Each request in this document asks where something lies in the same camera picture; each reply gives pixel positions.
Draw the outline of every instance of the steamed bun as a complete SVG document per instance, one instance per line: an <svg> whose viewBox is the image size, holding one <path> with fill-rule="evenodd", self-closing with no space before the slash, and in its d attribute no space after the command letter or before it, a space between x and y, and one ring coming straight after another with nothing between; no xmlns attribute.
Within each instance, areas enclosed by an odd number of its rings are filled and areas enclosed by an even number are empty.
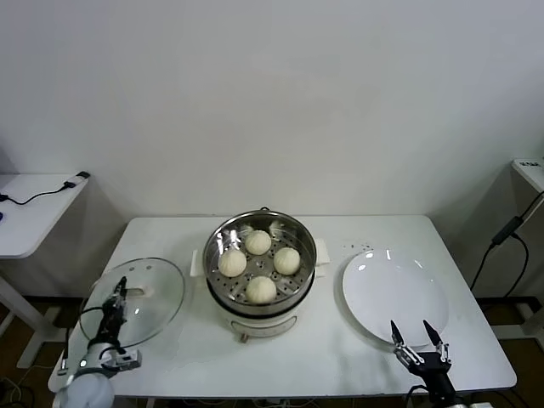
<svg viewBox="0 0 544 408"><path fill-rule="evenodd" d="M300 254L296 249L281 248L274 256L274 268L278 274L293 275L300 268Z"/></svg>
<svg viewBox="0 0 544 408"><path fill-rule="evenodd" d="M247 284L246 297L251 303L270 303L275 298L275 283L266 276L257 276Z"/></svg>
<svg viewBox="0 0 544 408"><path fill-rule="evenodd" d="M246 245L246 249L249 253L252 253L253 255L263 255L270 249L272 240L267 232L257 230L251 232L247 236L244 244Z"/></svg>
<svg viewBox="0 0 544 408"><path fill-rule="evenodd" d="M246 255L237 249L223 252L218 263L219 272L229 278L241 275L246 269L246 265Z"/></svg>

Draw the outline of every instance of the wooden floor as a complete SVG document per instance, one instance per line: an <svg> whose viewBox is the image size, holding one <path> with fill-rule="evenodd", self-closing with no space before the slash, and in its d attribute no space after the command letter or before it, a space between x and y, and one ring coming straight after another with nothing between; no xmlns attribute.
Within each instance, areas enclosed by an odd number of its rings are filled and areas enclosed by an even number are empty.
<svg viewBox="0 0 544 408"><path fill-rule="evenodd" d="M33 303L40 311L45 312L51 303ZM74 326L77 320L77 303L68 303L63 305L62 312L56 320L57 326ZM7 310L0 305L0 318L2 319ZM507 305L495 306L486 312L488 321L491 324L518 324L521 318L515 308ZM0 337L0 377L4 379L0 385L5 388L11 387L8 380L19 383L25 376L20 385L33 390L35 395L35 408L49 408L53 401L53 395L48 390L48 378L51 369L33 368L29 372L15 367L20 353L24 349L27 341L31 337L31 330L19 319L14 319L8 330ZM508 340L501 341L508 358L510 359L516 373L518 374L518 385L515 391L529 404L531 408L544 407L544 354L538 345L532 340ZM62 344L46 344L42 347L37 357L36 365L53 367L62 353ZM11 391L7 393L0 388L0 406L9 402ZM31 407L31 395L23 389L22 402L26 407ZM472 395L474 402L489 401L495 408L512 407L507 400L512 401L513 406L524 408L516 395L511 391L504 391L502 395L495 393L480 393ZM256 401L258 405L265 405L264 401ZM311 403L307 400L291 400L291 405L304 405L308 408L401 408L404 407L401 398L358 398L358 399L316 399ZM134 401L135 406L145 407L145 401ZM255 402L251 400L228 400L222 401L194 401L194 400L175 400L157 401L157 407L181 407L181 406L217 406L218 408L253 408Z"/></svg>

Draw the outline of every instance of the power cord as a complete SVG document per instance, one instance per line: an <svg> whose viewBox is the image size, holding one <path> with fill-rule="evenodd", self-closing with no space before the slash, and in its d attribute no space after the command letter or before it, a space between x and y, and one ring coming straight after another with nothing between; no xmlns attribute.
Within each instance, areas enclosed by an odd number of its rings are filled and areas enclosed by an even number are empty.
<svg viewBox="0 0 544 408"><path fill-rule="evenodd" d="M425 387L424 385L414 385L412 388L410 388L410 391L408 391L408 394L405 396L405 408L408 408L408 405L410 404L411 395L414 394L414 391L418 389L424 389L425 391L428 392L427 387Z"/></svg>
<svg viewBox="0 0 544 408"><path fill-rule="evenodd" d="M529 262L529 248L527 247L527 244L525 244L524 240L522 240L518 234L516 234L516 230L523 225L527 219L530 218L530 216L533 214L533 212L529 215L529 217L525 217L529 211L533 208L533 206L536 204L537 201L539 201L542 196L544 196L544 190L541 191L536 195L536 197L533 199L533 201L525 208L525 211L521 213L520 216L513 217L508 223L501 228L501 230L491 239L491 243L487 250L484 253L484 256L482 257L482 260L480 262L480 265L478 267L478 271L476 272L476 275L474 276L473 283L470 285L470 290L472 291L474 287L476 286L476 282L478 281L478 278L480 274L482 273L482 269L484 268L485 261L487 260L487 257L490 255L493 248L498 247L501 245L507 238L512 237L514 240L517 240L523 245L525 250L525 261L524 266L522 268L521 273L518 276L518 279L513 283L513 285L508 289L508 292L506 295L503 296L503 298L507 298L516 288L518 283L521 281L521 279L525 275L525 271L527 270L527 263Z"/></svg>
<svg viewBox="0 0 544 408"><path fill-rule="evenodd" d="M91 177L91 175L89 173L79 172L76 176L66 180L63 183L62 187L60 187L59 189L54 190L54 191L45 191L43 193L35 194L35 195L33 195L32 197L30 197L29 199L27 199L25 201L17 201L13 197L10 197L7 194L0 194L0 202L2 202L2 201L11 201L14 204L17 204L18 206L24 206L24 205L28 204L29 202L31 202L32 200L34 200L34 199L36 199L38 197L49 196L51 194L60 193L61 191L64 191L64 190L67 190L67 189L73 189L74 187L76 187L78 184L82 183L84 180L88 179L89 177Z"/></svg>

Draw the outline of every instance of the black cable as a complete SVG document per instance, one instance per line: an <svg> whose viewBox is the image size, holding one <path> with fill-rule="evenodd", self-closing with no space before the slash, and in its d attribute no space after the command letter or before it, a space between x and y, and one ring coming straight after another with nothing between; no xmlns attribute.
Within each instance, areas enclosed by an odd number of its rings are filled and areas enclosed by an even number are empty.
<svg viewBox="0 0 544 408"><path fill-rule="evenodd" d="M514 394L514 395L516 396L516 398L517 398L518 400L521 401L521 403L523 404L523 406L524 406L525 408L530 408L529 404L527 404L527 401L525 401L523 398L521 398L521 395L519 395L519 392L518 392L518 391L516 391L514 388L510 388L510 391L512 392L512 394Z"/></svg>
<svg viewBox="0 0 544 408"><path fill-rule="evenodd" d="M493 391L493 393L500 395L512 408L516 408L516 405L501 391Z"/></svg>
<svg viewBox="0 0 544 408"><path fill-rule="evenodd" d="M476 281L477 281L478 278L479 278L479 274L482 273L482 269L484 268L485 260L487 259L488 255L490 254L491 250L492 250L494 247L495 247L495 246L494 246L493 244L491 244L491 245L489 246L489 248L487 248L487 251L485 251L484 257L482 258L482 262L480 262L480 264L479 264L478 272L476 272L476 276L474 276L473 283L472 283L472 285L470 286L470 290L471 290L471 291L474 289L474 286L476 285Z"/></svg>
<svg viewBox="0 0 544 408"><path fill-rule="evenodd" d="M28 391L31 395L31 408L34 408L34 401L36 400L35 398L35 395L34 395L34 390L30 387L27 387L26 385L20 385L19 388L22 390L22 389L25 389L26 391Z"/></svg>
<svg viewBox="0 0 544 408"><path fill-rule="evenodd" d="M512 234L512 238L513 238L514 240L517 240L517 241L521 242L521 245L524 246L524 250L525 250L525 260L524 260L524 267L521 269L521 274L519 274L518 279L516 279L516 281L513 283L512 287L508 290L507 294L503 296L504 298L507 298L507 297L510 295L510 293L513 292L513 290L514 290L514 289L516 288L516 286L518 285L519 281L521 281L521 278L524 277L525 271L527 270L527 264L529 263L529 248L527 247L527 244L525 244L525 241L522 240L522 239L519 237L519 235L516 234L516 233L513 233L513 234Z"/></svg>
<svg viewBox="0 0 544 408"><path fill-rule="evenodd" d="M104 353L106 351L111 351L111 350L115 350L117 353L119 354L125 354L127 352L127 350L125 350L123 347L121 346L110 346L110 347L106 347L105 349L103 349L100 354L99 354L99 361L102 360L102 356L104 355Z"/></svg>
<svg viewBox="0 0 544 408"><path fill-rule="evenodd" d="M69 187L67 185L63 185L62 187L60 187L58 190L55 190L55 191L46 191L44 193L39 193L39 194L35 194L33 195L31 198L29 198L28 200L26 201L23 201L23 202L19 202L17 200L14 200L13 198L11 198L10 196L6 195L6 200L7 201L11 201L13 202L14 204L17 204L18 206L24 206L25 204L28 204L29 202L31 202L32 200L38 198L38 197L41 197L41 196L48 196L50 194L57 194L57 193L60 193L61 191L63 190L66 190L68 189Z"/></svg>
<svg viewBox="0 0 544 408"><path fill-rule="evenodd" d="M424 389L425 391L428 392L427 387L425 387L424 385L414 385L412 388L410 388L410 391L408 391L408 394L405 396L405 408L408 407L408 403L410 402L411 395L414 393L414 391L418 389Z"/></svg>
<svg viewBox="0 0 544 408"><path fill-rule="evenodd" d="M535 203L538 201L539 198L541 198L544 195L544 190L538 193L536 197L533 199L533 201L530 202L529 206L525 209L525 211L522 212L521 218L525 218L525 215L529 212L529 210L535 205Z"/></svg>
<svg viewBox="0 0 544 408"><path fill-rule="evenodd" d="M102 307L101 306L94 306L93 308L88 308L88 309L85 309L83 310L79 315L85 315L87 312L93 312L95 310L102 310Z"/></svg>

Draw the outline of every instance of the white table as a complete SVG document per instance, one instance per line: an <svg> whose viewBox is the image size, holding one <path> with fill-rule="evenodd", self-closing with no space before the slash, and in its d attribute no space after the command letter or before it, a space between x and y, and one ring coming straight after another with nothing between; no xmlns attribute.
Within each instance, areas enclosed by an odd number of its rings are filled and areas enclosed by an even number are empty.
<svg viewBox="0 0 544 408"><path fill-rule="evenodd" d="M313 237L326 240L331 263L326 276L316 280L304 300L301 319L290 331L238 342L207 288L196 282L189 313L178 314L162 333L139 346L143 355L139 369L111 379L116 394L157 398L405 394L421 380L396 360L390 348L362 334L338 293L343 267L365 244L403 247L436 272L449 298L450 321L442 338L450 343L450 378L458 391L509 388L516 383L513 368L428 218L297 218ZM136 218L106 269L133 258L162 257L189 271L193 250L203 248L223 219ZM72 370L86 346L78 326L70 339ZM55 370L48 385L56 392L65 381Z"/></svg>
<svg viewBox="0 0 544 408"><path fill-rule="evenodd" d="M73 176L74 174L2 175L0 192L23 201L37 193L57 190ZM31 256L86 184L87 180L73 189L38 197L24 206L18 206L11 201L0 202L0 213L3 213L3 219L0 220L0 259ZM60 308L49 308L45 315L40 314L1 276L0 302L11 310L0 325L0 336L15 315L34 330L31 341L17 363L19 368L32 365L43 343L64 341L64 329L59 329L52 323Z"/></svg>

